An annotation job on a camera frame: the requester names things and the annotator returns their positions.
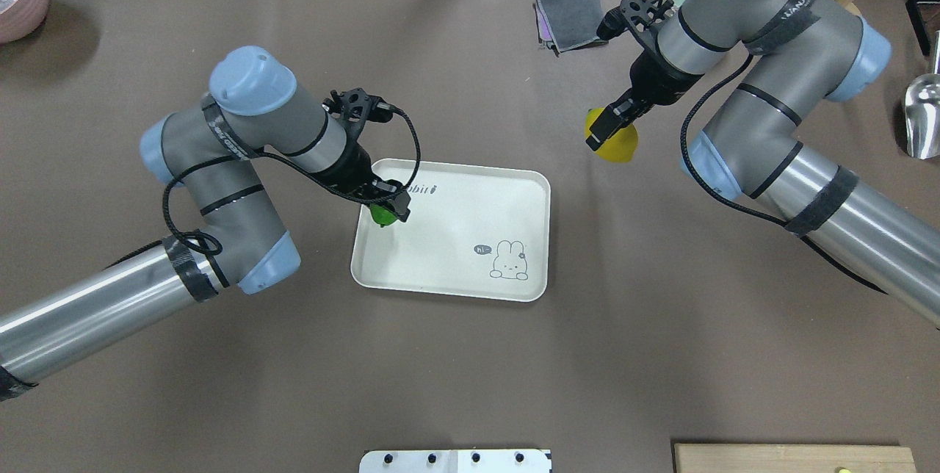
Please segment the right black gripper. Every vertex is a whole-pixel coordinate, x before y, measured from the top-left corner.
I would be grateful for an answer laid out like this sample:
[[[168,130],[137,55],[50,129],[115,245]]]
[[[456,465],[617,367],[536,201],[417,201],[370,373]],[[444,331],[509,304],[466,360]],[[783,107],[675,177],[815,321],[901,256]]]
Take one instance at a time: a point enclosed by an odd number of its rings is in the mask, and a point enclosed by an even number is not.
[[[674,14],[673,7],[672,0],[621,0],[598,25],[599,38],[610,40],[630,32],[643,51],[630,68],[631,87],[587,121],[585,144],[591,151],[599,152],[605,142],[652,107],[674,104],[701,78],[675,68],[658,47],[659,32]]]

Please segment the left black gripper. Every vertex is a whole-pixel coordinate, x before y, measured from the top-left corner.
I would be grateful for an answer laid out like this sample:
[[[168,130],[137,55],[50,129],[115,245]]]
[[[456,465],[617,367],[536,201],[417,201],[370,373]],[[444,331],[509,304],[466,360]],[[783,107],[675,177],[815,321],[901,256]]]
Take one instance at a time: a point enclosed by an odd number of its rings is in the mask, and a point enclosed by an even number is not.
[[[327,119],[341,129],[344,146],[332,165],[312,176],[326,187],[356,199],[360,204],[380,204],[393,209],[399,222],[407,222],[412,201],[408,189],[400,181],[383,181],[376,176],[372,172],[372,159],[357,142],[367,122],[389,122],[396,107],[362,88],[341,93],[332,90],[323,101],[323,107],[327,111]]]

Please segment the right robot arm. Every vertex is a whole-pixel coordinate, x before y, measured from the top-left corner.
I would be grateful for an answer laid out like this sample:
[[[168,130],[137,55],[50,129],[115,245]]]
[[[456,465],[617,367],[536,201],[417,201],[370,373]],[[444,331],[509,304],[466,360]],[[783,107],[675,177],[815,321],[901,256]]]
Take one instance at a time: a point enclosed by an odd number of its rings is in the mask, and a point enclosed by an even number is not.
[[[756,200],[756,217],[938,323],[938,231],[793,135],[820,101],[855,97],[889,64],[889,41],[865,18],[833,0],[621,0],[597,34],[624,32],[643,51],[630,88],[588,119],[592,151],[742,45],[740,83],[698,135],[679,132],[688,174],[736,211],[748,211],[739,196]]]

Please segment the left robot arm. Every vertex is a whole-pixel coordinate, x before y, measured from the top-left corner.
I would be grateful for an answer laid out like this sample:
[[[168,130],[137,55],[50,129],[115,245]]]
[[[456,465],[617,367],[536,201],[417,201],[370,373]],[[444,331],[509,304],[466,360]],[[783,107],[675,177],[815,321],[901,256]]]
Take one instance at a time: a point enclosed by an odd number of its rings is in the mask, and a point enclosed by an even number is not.
[[[194,105],[142,135],[167,234],[2,319],[2,399],[204,303],[256,295],[301,255],[256,165],[285,165],[381,226],[410,216],[421,145],[406,112],[355,87],[318,99],[259,46],[229,51]]]

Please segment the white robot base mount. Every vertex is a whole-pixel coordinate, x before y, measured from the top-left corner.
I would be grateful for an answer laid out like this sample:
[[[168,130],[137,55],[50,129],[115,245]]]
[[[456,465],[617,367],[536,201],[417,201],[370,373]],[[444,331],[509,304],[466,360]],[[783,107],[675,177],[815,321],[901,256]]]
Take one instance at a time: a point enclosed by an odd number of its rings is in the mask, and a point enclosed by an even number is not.
[[[360,460],[359,472],[552,472],[550,450],[401,449],[372,450]]]

